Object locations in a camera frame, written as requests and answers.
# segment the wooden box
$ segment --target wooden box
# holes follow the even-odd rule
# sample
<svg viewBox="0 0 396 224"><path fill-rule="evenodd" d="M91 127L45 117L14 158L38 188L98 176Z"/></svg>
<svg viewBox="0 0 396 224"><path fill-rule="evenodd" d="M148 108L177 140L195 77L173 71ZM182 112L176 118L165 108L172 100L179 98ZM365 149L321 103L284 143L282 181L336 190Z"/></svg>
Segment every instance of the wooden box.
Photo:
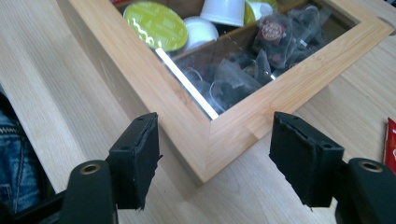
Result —
<svg viewBox="0 0 396 224"><path fill-rule="evenodd" d="M204 0L159 1L182 18L199 15ZM149 49L109 0L58 0L75 38L131 119L150 112L186 169L205 183L272 128L274 111L292 113L389 35L392 29L353 0L317 0L333 9L350 29L298 63L276 80L211 119ZM278 0L279 11L307 1ZM227 38L254 35L255 26L242 27L201 48L178 55L180 61L223 43Z"/></svg>

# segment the glass pane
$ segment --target glass pane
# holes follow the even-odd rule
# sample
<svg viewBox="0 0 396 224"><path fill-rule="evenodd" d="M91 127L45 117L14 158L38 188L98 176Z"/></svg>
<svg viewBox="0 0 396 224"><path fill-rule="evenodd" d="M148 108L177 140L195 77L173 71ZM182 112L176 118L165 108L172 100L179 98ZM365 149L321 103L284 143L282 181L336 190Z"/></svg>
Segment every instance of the glass pane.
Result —
<svg viewBox="0 0 396 224"><path fill-rule="evenodd" d="M210 11L211 0L119 1L124 19L211 119L356 25L328 0L247 0L239 20L213 15L228 7Z"/></svg>

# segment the jeans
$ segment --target jeans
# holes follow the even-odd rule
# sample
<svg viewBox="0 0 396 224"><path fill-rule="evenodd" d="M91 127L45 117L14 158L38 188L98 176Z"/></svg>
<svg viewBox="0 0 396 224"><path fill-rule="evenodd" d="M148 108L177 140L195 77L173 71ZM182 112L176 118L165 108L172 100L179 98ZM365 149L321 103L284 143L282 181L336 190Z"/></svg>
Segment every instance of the jeans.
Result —
<svg viewBox="0 0 396 224"><path fill-rule="evenodd" d="M38 203L40 169L21 125L0 108L0 203L13 213Z"/></svg>

